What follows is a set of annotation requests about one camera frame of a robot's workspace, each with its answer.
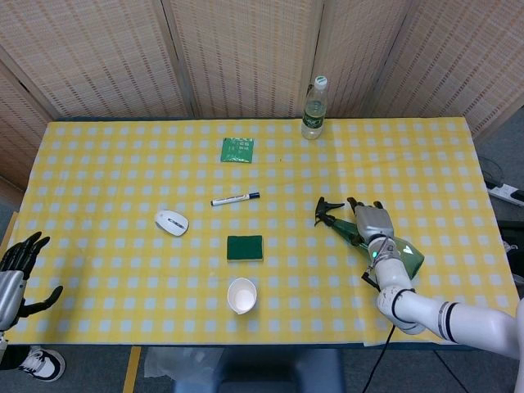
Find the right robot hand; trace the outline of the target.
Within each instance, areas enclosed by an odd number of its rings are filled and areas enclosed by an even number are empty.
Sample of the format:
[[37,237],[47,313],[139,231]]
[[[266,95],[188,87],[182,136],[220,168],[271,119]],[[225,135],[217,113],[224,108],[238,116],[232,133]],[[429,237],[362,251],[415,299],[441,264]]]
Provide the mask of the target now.
[[380,201],[365,205],[352,196],[347,201],[354,212],[359,236],[366,245],[379,237],[394,237],[391,217]]

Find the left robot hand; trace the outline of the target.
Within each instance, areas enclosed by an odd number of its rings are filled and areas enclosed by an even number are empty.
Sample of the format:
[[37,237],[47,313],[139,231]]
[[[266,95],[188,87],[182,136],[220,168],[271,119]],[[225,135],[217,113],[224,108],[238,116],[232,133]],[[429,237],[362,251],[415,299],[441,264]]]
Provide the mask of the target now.
[[42,237],[41,232],[36,232],[10,247],[1,258],[1,332],[11,329],[20,318],[49,309],[61,296],[63,286],[58,286],[47,299],[29,305],[25,303],[29,276],[38,254],[49,241],[50,237]]

